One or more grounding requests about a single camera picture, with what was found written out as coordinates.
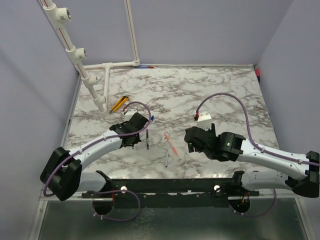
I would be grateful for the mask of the blue pen with cap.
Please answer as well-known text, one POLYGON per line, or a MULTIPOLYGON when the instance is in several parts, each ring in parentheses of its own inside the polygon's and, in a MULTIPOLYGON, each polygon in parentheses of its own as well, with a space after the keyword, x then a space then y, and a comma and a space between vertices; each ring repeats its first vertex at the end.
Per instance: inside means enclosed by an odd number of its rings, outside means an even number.
POLYGON ((146 129, 145 133, 146 133, 146 149, 149 150, 149 149, 150 149, 150 144, 149 144, 149 130, 146 129))

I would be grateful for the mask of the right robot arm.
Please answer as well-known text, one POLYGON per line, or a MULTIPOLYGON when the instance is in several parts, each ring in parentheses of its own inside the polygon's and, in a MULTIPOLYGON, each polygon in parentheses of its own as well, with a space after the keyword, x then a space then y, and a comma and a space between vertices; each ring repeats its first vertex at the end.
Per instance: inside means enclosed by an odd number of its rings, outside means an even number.
POLYGON ((236 196, 260 189, 291 190, 306 198, 320 195, 320 155, 317 152, 299 154, 253 145, 249 139, 232 132, 216 135, 213 126, 207 130, 197 126, 186 129, 184 141, 190 153, 204 153, 210 160, 238 161, 267 168, 266 171, 252 169, 231 181, 229 189, 236 196))

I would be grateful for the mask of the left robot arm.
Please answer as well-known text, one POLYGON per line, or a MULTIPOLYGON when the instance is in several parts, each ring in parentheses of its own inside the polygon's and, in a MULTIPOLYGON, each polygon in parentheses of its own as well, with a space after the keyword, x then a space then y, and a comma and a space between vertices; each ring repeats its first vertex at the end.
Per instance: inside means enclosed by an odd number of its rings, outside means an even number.
POLYGON ((98 138, 76 148, 56 148, 45 165, 40 180, 52 192, 46 197, 56 196, 65 201, 77 192, 94 192, 106 197, 112 190, 112 181, 102 171, 83 172, 90 164, 110 152, 132 147, 140 142, 142 129, 149 120, 138 112, 123 123, 117 123, 98 138))

